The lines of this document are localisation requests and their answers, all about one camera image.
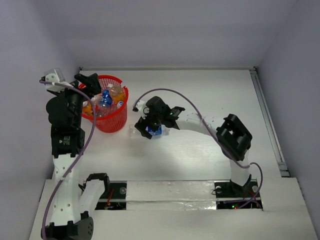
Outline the large clear plastic bottle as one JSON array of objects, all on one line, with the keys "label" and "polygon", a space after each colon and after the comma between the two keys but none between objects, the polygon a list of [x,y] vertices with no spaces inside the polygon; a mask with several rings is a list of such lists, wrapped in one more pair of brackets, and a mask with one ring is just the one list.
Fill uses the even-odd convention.
[{"label": "large clear plastic bottle", "polygon": [[112,103],[112,105],[110,106],[110,110],[112,112],[117,111],[119,108],[121,108],[123,106],[124,102],[123,101],[119,101],[118,103]]}]

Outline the clear unlabeled plastic bottle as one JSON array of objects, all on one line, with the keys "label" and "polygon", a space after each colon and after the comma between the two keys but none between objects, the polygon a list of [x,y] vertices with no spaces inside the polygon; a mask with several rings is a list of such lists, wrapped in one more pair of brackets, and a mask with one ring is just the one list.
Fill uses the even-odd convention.
[{"label": "clear unlabeled plastic bottle", "polygon": [[112,107],[105,107],[105,106],[100,106],[100,105],[97,106],[97,111],[96,111],[97,118],[106,117],[112,113],[113,113]]}]

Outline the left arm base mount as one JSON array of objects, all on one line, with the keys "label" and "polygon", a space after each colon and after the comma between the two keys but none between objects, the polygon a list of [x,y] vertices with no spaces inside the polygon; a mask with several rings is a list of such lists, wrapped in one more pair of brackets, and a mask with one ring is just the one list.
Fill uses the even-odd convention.
[{"label": "left arm base mount", "polygon": [[110,192],[104,193],[95,207],[95,210],[126,210],[127,209],[127,182],[111,181]]}]

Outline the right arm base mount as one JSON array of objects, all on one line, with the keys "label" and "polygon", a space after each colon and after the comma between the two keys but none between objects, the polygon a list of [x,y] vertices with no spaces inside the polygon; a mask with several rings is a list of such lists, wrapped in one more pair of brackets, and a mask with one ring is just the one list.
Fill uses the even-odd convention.
[{"label": "right arm base mount", "polygon": [[261,196],[258,193],[258,182],[253,179],[244,186],[230,180],[216,181],[211,194],[216,199],[217,210],[263,209]]}]

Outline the blue label bottle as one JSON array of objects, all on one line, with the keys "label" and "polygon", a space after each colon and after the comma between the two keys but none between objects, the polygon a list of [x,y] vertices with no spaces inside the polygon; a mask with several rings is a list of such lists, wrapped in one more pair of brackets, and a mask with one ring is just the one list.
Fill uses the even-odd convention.
[{"label": "blue label bottle", "polygon": [[[152,131],[150,127],[145,129],[149,134],[159,138],[160,136],[167,136],[169,135],[170,129],[166,128],[164,125],[161,125],[157,131]],[[135,128],[133,124],[129,125],[129,136],[130,137],[141,137],[141,133]]]},{"label": "blue label bottle", "polygon": [[99,101],[99,106],[109,108],[113,103],[113,99],[110,95],[110,91],[108,89],[105,89],[102,91],[102,98]]}]

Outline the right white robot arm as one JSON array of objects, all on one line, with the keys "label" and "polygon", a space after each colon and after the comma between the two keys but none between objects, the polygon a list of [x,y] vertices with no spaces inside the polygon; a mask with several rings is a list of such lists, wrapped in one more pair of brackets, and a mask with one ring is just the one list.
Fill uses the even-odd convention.
[{"label": "right white robot arm", "polygon": [[187,113],[183,107],[169,107],[158,96],[148,101],[137,100],[133,104],[133,111],[140,114],[134,127],[148,139],[151,139],[152,135],[147,129],[156,131],[161,126],[213,137],[230,162],[231,192],[235,196],[242,196],[248,191],[251,180],[248,151],[253,136],[236,115],[229,114],[224,118],[216,118],[202,116],[198,111]]}]

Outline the small orange juice bottle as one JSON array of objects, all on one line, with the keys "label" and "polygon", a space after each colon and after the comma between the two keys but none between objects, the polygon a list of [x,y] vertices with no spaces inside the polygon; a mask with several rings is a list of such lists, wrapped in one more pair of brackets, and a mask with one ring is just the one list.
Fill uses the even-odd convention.
[{"label": "small orange juice bottle", "polygon": [[109,94],[116,105],[125,100],[125,92],[120,85],[113,85],[110,87]]}]

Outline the crushed red label bottle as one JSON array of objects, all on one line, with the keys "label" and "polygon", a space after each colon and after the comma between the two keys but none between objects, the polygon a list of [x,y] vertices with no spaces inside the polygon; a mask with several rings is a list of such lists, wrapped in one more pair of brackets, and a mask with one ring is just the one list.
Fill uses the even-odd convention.
[{"label": "crushed red label bottle", "polygon": [[97,94],[94,97],[91,98],[91,101],[95,104],[98,105],[99,102],[103,99],[103,96],[101,94]]}]

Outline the tall orange juice bottle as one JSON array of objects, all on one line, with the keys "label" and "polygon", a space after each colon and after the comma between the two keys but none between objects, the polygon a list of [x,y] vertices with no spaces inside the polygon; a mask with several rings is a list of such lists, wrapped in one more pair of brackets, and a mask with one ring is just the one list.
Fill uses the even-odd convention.
[{"label": "tall orange juice bottle", "polygon": [[84,101],[82,103],[82,113],[84,115],[86,115],[88,117],[93,117],[94,110],[97,110],[95,104],[91,104],[89,101]]}]

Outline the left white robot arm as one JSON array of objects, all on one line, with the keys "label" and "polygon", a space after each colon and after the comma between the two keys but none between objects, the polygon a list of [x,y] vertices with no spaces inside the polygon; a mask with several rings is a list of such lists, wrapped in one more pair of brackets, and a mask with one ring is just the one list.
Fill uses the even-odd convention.
[{"label": "left white robot arm", "polygon": [[90,240],[98,201],[111,191],[106,173],[90,174],[80,185],[81,157],[93,136],[91,131],[86,137],[81,128],[83,103],[101,93],[99,77],[96,73],[78,73],[68,83],[62,74],[52,72],[42,77],[40,83],[54,95],[46,104],[46,112],[51,124],[55,180],[40,235],[44,240]]}]

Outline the blue label bottle front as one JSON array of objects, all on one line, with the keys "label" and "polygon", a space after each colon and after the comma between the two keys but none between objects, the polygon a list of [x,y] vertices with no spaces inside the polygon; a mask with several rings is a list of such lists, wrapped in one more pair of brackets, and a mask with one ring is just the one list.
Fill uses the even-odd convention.
[{"label": "blue label bottle front", "polygon": [[105,89],[102,91],[102,98],[99,101],[99,106],[109,108],[113,103],[113,99],[110,95],[110,91],[108,89]]}]

